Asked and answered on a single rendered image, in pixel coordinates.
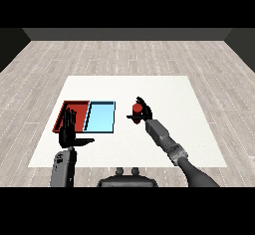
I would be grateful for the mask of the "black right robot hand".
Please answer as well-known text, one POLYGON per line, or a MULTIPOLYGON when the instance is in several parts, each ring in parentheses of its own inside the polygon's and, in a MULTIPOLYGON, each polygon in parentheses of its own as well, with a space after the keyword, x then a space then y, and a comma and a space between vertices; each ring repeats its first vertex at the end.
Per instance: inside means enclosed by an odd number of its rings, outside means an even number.
POLYGON ((140 116, 134 116, 133 114, 127 116, 127 118, 131 118, 132 120, 135 119, 152 119, 152 111, 150 107, 145 103, 145 101, 141 97, 136 98, 136 104, 140 104, 142 106, 142 112, 140 116))

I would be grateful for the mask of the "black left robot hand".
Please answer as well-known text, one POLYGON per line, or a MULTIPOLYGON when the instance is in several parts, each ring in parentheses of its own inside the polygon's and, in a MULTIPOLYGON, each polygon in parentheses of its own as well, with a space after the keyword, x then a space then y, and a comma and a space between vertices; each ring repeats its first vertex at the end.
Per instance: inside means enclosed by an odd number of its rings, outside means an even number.
POLYGON ((61 148, 84 146, 95 141, 93 138, 76 138, 76 114, 77 113, 70 108, 64 111, 63 126, 60 128, 59 132, 59 145, 61 148))

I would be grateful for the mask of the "small red can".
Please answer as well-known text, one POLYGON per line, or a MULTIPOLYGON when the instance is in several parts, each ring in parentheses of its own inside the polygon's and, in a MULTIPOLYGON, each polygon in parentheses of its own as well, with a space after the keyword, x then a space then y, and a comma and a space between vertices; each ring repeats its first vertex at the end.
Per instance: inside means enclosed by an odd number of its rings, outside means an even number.
MULTIPOLYGON (((140 116, 141 115, 141 112, 142 112, 142 106, 140 104, 134 104, 132 106, 132 114, 134 116, 140 116)), ((135 124, 139 124, 140 123, 140 120, 139 119, 135 119, 133 121, 135 124)))

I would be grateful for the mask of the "dark grey robot body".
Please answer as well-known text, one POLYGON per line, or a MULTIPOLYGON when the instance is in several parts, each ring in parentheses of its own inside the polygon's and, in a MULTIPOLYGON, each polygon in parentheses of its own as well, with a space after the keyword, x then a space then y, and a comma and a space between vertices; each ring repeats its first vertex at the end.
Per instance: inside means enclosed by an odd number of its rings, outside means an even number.
POLYGON ((98 187, 157 187, 157 183, 152 178, 141 176, 137 167, 131 169, 131 175, 124 175, 124 169, 118 167, 116 174, 101 179, 98 187))

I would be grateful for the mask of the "light blue shallow open box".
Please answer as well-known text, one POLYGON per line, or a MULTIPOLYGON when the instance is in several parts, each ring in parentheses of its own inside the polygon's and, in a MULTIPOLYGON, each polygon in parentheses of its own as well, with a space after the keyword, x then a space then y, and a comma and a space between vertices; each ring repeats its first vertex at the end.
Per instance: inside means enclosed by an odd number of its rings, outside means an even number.
POLYGON ((91 101, 84 122, 84 133, 113 133, 116 103, 91 101))

